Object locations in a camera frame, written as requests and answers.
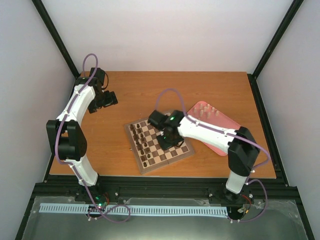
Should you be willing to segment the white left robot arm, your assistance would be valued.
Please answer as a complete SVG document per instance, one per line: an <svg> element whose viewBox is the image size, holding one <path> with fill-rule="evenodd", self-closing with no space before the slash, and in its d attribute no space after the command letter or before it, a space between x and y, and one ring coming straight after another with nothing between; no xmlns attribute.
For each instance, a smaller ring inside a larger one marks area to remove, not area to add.
<svg viewBox="0 0 320 240"><path fill-rule="evenodd" d="M87 140L81 124L86 112L93 114L118 103L115 92L104 87L108 79L108 74L99 67L91 68L89 76L78 77L62 113L46 123L51 153L61 165L72 169L80 185L88 186L86 195L95 202L103 198L104 188L96 184L99 175L86 155Z"/></svg>

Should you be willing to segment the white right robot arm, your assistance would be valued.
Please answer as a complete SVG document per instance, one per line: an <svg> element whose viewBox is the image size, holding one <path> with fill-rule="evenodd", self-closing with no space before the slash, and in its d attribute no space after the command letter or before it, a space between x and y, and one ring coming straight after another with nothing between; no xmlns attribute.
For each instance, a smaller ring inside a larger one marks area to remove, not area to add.
<svg viewBox="0 0 320 240"><path fill-rule="evenodd" d="M221 198L229 203L239 198L260 153L247 128L236 130L218 127L179 110L174 110L170 115L154 110L147 122L160 132L156 139L163 150L178 147L185 138L190 138L212 145L227 154L230 173L221 191Z"/></svg>

